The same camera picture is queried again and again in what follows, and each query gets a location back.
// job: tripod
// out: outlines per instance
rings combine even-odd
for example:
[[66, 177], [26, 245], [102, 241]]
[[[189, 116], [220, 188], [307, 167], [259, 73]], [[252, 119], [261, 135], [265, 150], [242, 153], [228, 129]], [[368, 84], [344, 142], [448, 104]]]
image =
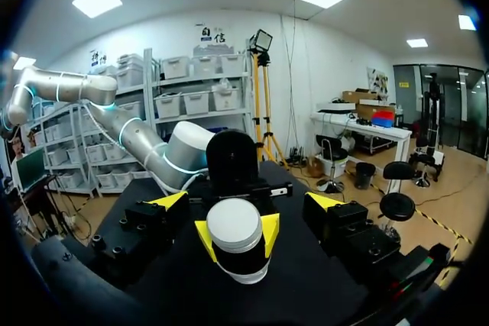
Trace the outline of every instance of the tripod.
[[[253, 60], [253, 81], [254, 81], [254, 126], [257, 135], [257, 150], [258, 150], [258, 160], [265, 161], [265, 158], [262, 154], [262, 150], [267, 154], [268, 159], [277, 162], [274, 155], [272, 154], [272, 143], [275, 145], [277, 149], [278, 155], [282, 159], [281, 162], [285, 166], [286, 169], [289, 169], [289, 165], [287, 164], [285, 157], [283, 156], [282, 150], [277, 142], [277, 139], [274, 136], [274, 133], [271, 131], [271, 116], [270, 116], [270, 94], [268, 93], [268, 64], [270, 64], [270, 57], [266, 51], [258, 52], [257, 50], [251, 51], [251, 58]], [[263, 134], [263, 138], [261, 137], [261, 124], [260, 124], [260, 78], [258, 77], [258, 69], [262, 68], [263, 70], [263, 80], [264, 80], [264, 91], [265, 91], [265, 117], [263, 118], [267, 123], [267, 132]]]

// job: cable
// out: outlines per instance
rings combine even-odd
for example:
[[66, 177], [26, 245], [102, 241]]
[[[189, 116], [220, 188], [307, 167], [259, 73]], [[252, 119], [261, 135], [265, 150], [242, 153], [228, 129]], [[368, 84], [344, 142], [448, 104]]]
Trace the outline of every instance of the cable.
[[474, 183], [474, 181], [475, 181], [475, 180], [476, 180], [476, 179], [477, 179], [477, 178], [478, 178], [478, 177], [479, 177], [481, 174], [482, 174], [482, 173], [477, 173], [477, 174], [476, 174], [474, 177], [472, 177], [470, 180], [468, 180], [468, 182], [467, 182], [467, 183], [466, 183], [464, 186], [462, 186], [462, 188], [461, 188], [461, 189], [456, 190], [456, 191], [454, 191], [454, 192], [450, 192], [449, 194], [441, 195], [441, 196], [439, 196], [438, 198], [434, 198], [434, 199], [428, 199], [428, 200], [425, 200], [424, 202], [420, 202], [419, 204], [416, 204], [416, 207], [421, 206], [421, 205], [424, 205], [424, 204], [426, 204], [427, 202], [437, 202], [438, 200], [448, 198], [448, 197], [450, 197], [450, 196], [452, 196], [452, 195], [458, 194], [458, 193], [460, 193], [460, 192], [462, 192], [462, 191], [464, 191], [464, 190], [468, 189], [468, 187], [469, 187], [469, 186], [470, 186], [472, 183]]

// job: black cylinder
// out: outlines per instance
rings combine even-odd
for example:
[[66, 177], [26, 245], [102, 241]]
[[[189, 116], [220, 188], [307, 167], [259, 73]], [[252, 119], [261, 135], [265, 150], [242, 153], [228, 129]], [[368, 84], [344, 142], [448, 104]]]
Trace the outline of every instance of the black cylinder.
[[355, 187], [360, 190], [367, 190], [372, 182], [375, 173], [375, 166], [370, 163], [357, 163], [357, 175], [355, 177]]

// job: black bolt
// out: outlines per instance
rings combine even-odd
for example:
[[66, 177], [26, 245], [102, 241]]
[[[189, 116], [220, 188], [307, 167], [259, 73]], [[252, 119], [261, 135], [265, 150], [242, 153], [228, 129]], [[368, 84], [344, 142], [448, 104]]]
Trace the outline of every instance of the black bolt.
[[73, 255], [69, 252], [65, 252], [63, 257], [61, 257], [63, 261], [70, 261], [73, 258]]

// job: robotic arm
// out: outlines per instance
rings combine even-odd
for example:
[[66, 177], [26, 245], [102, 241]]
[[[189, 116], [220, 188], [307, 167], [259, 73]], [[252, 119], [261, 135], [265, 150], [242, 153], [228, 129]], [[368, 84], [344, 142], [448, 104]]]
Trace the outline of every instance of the robotic arm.
[[25, 68], [12, 97], [0, 112], [0, 134], [9, 137], [15, 126], [28, 121], [34, 96], [57, 102], [89, 100], [88, 112], [119, 146], [143, 165], [165, 191], [186, 189], [193, 177], [206, 170], [206, 148], [214, 135], [188, 121], [175, 127], [169, 143], [153, 129], [115, 103], [117, 82], [108, 76], [52, 72]]

